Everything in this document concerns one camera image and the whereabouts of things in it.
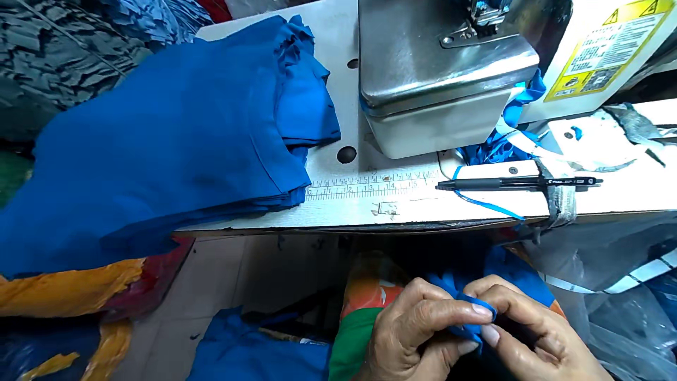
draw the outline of fingernail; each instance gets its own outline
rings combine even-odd
[[[458,345],[458,354],[461,355],[461,356],[467,355],[470,352],[477,349],[478,346],[479,346],[478,342],[465,340],[464,342],[462,342]]]
[[[482,325],[480,329],[482,331],[482,338],[484,338],[490,346],[496,347],[496,345],[498,345],[498,339],[500,339],[501,336],[498,334],[496,328],[494,328],[494,325]]]
[[[475,310],[478,315],[482,316],[493,317],[494,315],[488,308],[482,307],[479,304],[473,304],[473,310]]]

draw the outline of green fabric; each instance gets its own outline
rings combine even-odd
[[[0,150],[0,208],[26,182],[33,163],[9,151]]]
[[[376,316],[383,308],[363,308],[341,321],[329,359],[329,381],[350,381],[364,362]]]

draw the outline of black pen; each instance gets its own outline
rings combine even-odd
[[[441,191],[536,191],[547,186],[595,186],[602,182],[603,180],[594,177],[461,178],[440,182],[435,188]]]

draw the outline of tile floor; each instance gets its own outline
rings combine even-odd
[[[325,287],[342,287],[349,262],[338,242],[319,235],[199,239],[163,303],[134,322],[130,349],[112,381],[183,381],[219,310],[244,305],[270,313]],[[340,301],[327,320],[339,313]]]

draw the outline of hand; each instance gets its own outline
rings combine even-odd
[[[445,332],[433,335],[450,325],[491,321],[488,309],[454,300],[416,278],[376,317],[365,362],[353,380],[444,381],[458,358],[478,344]],[[418,347],[426,342],[421,355]]]
[[[612,381],[566,319],[505,279],[491,275],[468,284],[463,292],[491,304],[499,314],[538,335],[532,351],[494,324],[482,327],[484,340],[518,380]]]

